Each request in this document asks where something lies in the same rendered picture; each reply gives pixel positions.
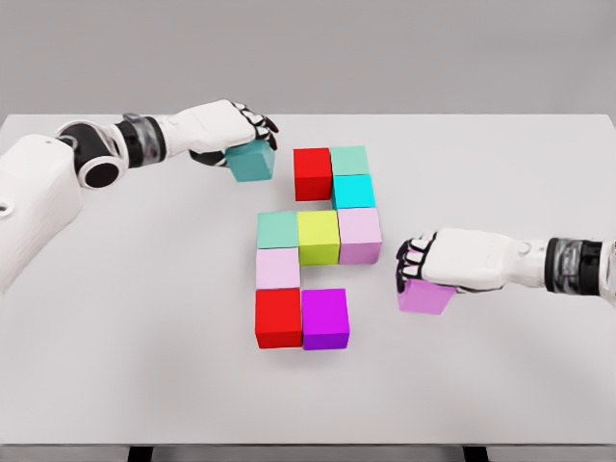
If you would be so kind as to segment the cyan cube block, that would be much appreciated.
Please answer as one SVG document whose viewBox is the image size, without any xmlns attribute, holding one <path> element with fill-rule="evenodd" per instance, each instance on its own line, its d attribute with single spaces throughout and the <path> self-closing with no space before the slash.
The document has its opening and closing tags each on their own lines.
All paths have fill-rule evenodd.
<svg viewBox="0 0 616 462">
<path fill-rule="evenodd" d="M 374 206 L 372 177 L 369 174 L 333 176 L 332 207 L 335 210 Z"/>
</svg>

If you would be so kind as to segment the magenta purple cube block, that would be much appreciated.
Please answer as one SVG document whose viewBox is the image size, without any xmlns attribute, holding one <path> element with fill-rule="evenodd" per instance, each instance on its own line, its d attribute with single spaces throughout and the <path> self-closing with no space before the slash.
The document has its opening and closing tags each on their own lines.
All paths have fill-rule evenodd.
<svg viewBox="0 0 616 462">
<path fill-rule="evenodd" d="M 347 348 L 350 324 L 343 288 L 301 291 L 304 350 Z"/>
</svg>

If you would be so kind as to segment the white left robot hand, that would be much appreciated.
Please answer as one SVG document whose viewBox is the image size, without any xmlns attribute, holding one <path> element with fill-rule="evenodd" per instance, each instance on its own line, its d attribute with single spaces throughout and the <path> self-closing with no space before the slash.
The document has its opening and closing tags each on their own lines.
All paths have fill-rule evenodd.
<svg viewBox="0 0 616 462">
<path fill-rule="evenodd" d="M 208 167 L 227 167 L 226 151 L 252 141 L 264 141 L 273 151 L 278 149 L 275 123 L 267 115 L 228 99 L 184 110 L 170 119 L 177 129 L 180 150 Z"/>
</svg>

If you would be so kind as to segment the mint green cube block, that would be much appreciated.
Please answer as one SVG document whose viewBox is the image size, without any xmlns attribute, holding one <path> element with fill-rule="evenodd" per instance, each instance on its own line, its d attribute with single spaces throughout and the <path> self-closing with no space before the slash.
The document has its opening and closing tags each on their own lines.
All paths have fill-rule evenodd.
<svg viewBox="0 0 616 462">
<path fill-rule="evenodd" d="M 257 247 L 298 247 L 297 212 L 260 213 L 257 217 Z"/>
<path fill-rule="evenodd" d="M 334 176 L 370 173 L 367 149 L 364 145 L 332 146 L 329 148 L 329 153 Z"/>
</svg>

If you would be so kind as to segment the red cube block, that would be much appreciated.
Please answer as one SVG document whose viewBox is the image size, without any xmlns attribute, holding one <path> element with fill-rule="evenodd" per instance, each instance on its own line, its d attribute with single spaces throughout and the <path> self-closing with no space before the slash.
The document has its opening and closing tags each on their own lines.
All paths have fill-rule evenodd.
<svg viewBox="0 0 616 462">
<path fill-rule="evenodd" d="M 324 201 L 332 194 L 332 167 L 327 147 L 295 148 L 294 180 L 296 201 Z"/>
<path fill-rule="evenodd" d="M 258 347 L 302 347 L 300 289 L 257 290 L 254 333 Z"/>
</svg>

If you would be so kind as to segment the yellow-green cube block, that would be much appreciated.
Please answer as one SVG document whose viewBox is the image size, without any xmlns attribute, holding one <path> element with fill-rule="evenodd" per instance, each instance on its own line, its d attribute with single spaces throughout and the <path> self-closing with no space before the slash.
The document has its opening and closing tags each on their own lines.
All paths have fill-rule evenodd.
<svg viewBox="0 0 616 462">
<path fill-rule="evenodd" d="M 331 266 L 339 263 L 340 233 L 334 210 L 297 213 L 299 263 L 305 266 Z"/>
</svg>

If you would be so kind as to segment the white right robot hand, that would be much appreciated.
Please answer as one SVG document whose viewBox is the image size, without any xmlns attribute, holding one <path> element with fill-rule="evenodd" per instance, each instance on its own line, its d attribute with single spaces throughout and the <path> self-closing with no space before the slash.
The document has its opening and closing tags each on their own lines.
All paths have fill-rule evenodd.
<svg viewBox="0 0 616 462">
<path fill-rule="evenodd" d="M 443 228 L 411 238 L 397 252 L 396 287 L 422 280 L 458 293 L 484 293 L 506 283 L 505 255 L 514 240 L 504 235 Z"/>
</svg>

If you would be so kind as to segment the pale pink cube block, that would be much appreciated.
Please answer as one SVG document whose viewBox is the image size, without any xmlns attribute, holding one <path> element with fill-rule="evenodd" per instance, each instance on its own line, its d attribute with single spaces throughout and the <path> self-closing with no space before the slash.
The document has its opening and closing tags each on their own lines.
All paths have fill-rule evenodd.
<svg viewBox="0 0 616 462">
<path fill-rule="evenodd" d="M 298 248 L 266 248 L 256 252 L 256 289 L 300 287 Z"/>
<path fill-rule="evenodd" d="M 375 208 L 338 210 L 340 265 L 373 265 L 380 255 L 382 235 Z"/>
</svg>

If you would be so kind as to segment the orchid pink cube block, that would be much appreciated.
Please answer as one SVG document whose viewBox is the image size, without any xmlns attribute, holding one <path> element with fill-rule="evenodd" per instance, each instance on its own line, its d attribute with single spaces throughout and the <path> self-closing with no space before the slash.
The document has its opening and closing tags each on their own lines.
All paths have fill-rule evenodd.
<svg viewBox="0 0 616 462">
<path fill-rule="evenodd" d="M 440 315 L 456 289 L 424 281 L 409 279 L 404 283 L 403 291 L 398 294 L 399 310 L 406 313 Z"/>
</svg>

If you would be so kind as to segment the teal cube block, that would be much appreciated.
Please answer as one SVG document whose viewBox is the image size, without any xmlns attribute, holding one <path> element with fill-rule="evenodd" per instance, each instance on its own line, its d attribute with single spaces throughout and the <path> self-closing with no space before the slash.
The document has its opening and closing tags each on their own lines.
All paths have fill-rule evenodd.
<svg viewBox="0 0 616 462">
<path fill-rule="evenodd" d="M 270 180 L 273 175 L 275 151 L 264 140 L 228 148 L 225 160 L 237 182 Z"/>
</svg>

